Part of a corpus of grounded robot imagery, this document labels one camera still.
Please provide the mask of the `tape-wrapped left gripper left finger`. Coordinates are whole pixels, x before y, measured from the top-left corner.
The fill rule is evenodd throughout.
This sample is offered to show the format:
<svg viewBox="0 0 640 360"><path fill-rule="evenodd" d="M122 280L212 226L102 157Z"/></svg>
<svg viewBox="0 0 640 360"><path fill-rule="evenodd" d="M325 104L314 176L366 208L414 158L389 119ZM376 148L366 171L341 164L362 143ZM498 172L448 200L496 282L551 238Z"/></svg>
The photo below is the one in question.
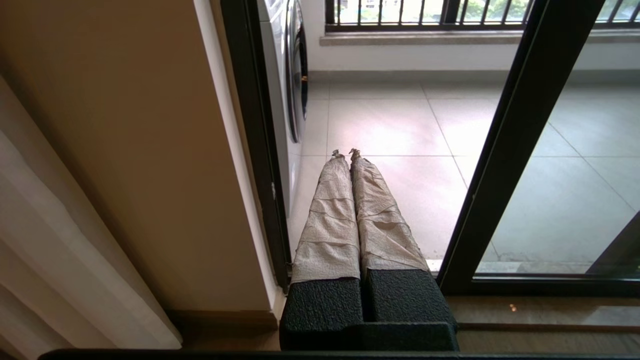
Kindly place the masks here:
<svg viewBox="0 0 640 360"><path fill-rule="evenodd" d="M282 351L346 350L363 324L361 247L349 164L333 151L318 177L279 321Z"/></svg>

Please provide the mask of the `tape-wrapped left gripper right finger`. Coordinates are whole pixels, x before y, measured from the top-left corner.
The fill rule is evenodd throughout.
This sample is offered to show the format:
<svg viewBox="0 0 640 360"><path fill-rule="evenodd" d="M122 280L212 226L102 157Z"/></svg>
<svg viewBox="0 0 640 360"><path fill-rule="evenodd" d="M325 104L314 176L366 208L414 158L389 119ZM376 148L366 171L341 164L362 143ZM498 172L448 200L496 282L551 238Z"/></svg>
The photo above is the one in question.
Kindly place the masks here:
<svg viewBox="0 0 640 360"><path fill-rule="evenodd" d="M364 275L365 316L374 322L457 321L384 176L353 148L350 175Z"/></svg>

